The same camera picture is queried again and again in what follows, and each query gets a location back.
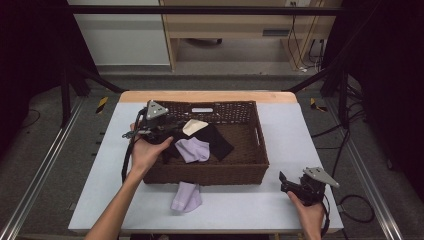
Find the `dark brown basket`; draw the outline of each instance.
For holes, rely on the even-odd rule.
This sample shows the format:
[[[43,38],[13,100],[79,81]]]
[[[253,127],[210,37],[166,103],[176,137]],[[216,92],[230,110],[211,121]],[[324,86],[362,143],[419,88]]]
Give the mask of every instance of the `dark brown basket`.
[[[203,186],[262,183],[269,162],[254,101],[156,102],[168,108],[177,120],[197,119],[214,124],[234,150],[222,161],[211,154],[206,162],[186,163],[179,157],[164,164],[159,157],[144,177],[146,184],[180,181]],[[212,112],[194,112],[198,109]]]

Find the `metal rail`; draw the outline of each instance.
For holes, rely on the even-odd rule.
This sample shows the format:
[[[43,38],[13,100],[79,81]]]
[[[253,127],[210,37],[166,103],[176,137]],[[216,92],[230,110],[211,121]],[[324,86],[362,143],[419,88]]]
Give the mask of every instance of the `metal rail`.
[[[337,106],[333,101],[326,100],[326,104],[329,107],[329,110],[337,123],[340,123],[339,118],[336,114]],[[342,138],[344,137],[344,132],[340,130]],[[399,230],[399,227],[396,224],[392,214],[390,213],[389,208],[384,201],[383,196],[378,190],[373,178],[367,170],[367,167],[364,164],[364,161],[361,158],[356,146],[352,140],[347,142],[347,150],[349,152],[351,162],[355,168],[358,178],[361,181],[362,186],[364,187],[365,194],[368,196],[369,201],[375,210],[375,215],[381,225],[381,229],[386,235],[387,239],[391,240],[402,240],[402,234]]]
[[[195,15],[297,15],[339,16],[366,13],[367,9],[344,7],[245,7],[245,6],[46,6],[45,12],[73,14],[195,14]]]
[[[52,169],[63,145],[65,144],[66,138],[68,137],[74,123],[80,113],[81,106],[84,103],[84,98],[78,97],[76,103],[72,109],[72,115],[68,124],[61,128],[56,135],[56,139],[53,141],[49,151],[44,157],[40,168],[32,179],[27,191],[21,199],[18,207],[15,209],[12,217],[7,222],[6,226],[0,233],[1,240],[13,240],[17,237],[19,230],[21,229],[31,207],[34,205],[38,194],[40,193],[44,182],[46,181],[50,170]]]

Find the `black cloth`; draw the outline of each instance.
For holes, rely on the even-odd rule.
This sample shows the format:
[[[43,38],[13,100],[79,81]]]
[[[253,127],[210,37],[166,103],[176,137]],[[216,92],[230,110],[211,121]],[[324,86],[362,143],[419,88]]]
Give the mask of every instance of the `black cloth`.
[[[173,134],[174,140],[170,146],[165,149],[162,155],[165,162],[169,161],[169,158],[178,158],[181,156],[178,149],[175,147],[175,143],[181,139],[190,139],[196,137],[202,142],[209,143],[209,150],[219,161],[222,161],[234,147],[221,135],[215,125],[209,124],[208,126],[198,130],[191,136],[187,136],[183,132],[176,132]]]

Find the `human arm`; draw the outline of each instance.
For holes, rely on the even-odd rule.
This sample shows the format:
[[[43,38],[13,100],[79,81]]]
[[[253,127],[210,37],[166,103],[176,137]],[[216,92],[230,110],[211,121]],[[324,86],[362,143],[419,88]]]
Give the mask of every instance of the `human arm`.
[[[304,206],[293,192],[289,191],[287,192],[287,195],[296,207],[297,213],[299,215],[299,221],[302,225],[306,239],[321,239],[321,226],[324,218],[324,208],[322,204]]]
[[[142,138],[135,142],[132,151],[132,167],[125,182],[88,232],[85,239],[116,239],[138,185],[153,166],[159,154],[171,142],[172,137],[158,145],[152,145]]]

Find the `table surface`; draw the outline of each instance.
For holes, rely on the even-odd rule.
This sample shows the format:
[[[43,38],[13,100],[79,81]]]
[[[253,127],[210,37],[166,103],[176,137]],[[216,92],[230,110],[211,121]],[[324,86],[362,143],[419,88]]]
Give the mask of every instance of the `table surface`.
[[[300,105],[292,93],[267,91],[129,91],[118,102],[93,163],[69,229],[87,232],[121,186],[127,132],[148,100],[257,102],[270,166],[261,185],[201,186],[202,205],[189,213],[170,209],[178,184],[138,187],[122,226],[123,233],[295,233],[296,209],[280,191],[282,171],[299,182],[306,167],[322,167]],[[329,186],[329,233],[343,228]]]

